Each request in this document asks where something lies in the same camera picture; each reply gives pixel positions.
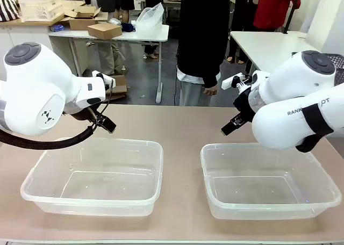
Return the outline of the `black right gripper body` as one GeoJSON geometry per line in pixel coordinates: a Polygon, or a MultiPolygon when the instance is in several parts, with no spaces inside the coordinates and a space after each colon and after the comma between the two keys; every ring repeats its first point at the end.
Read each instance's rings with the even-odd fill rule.
{"type": "Polygon", "coordinates": [[[243,121],[252,121],[255,116],[255,112],[251,108],[248,101],[250,91],[251,88],[247,88],[245,91],[239,94],[239,96],[233,102],[234,107],[239,111],[239,118],[243,121]]]}

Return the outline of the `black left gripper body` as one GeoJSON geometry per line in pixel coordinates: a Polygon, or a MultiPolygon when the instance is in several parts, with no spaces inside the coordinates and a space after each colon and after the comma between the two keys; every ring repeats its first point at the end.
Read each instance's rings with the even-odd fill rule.
{"type": "Polygon", "coordinates": [[[89,121],[93,124],[96,122],[103,123],[107,120],[107,116],[102,115],[99,111],[97,111],[98,107],[90,106],[87,108],[82,109],[78,113],[71,114],[76,120],[79,121],[89,121]]]}

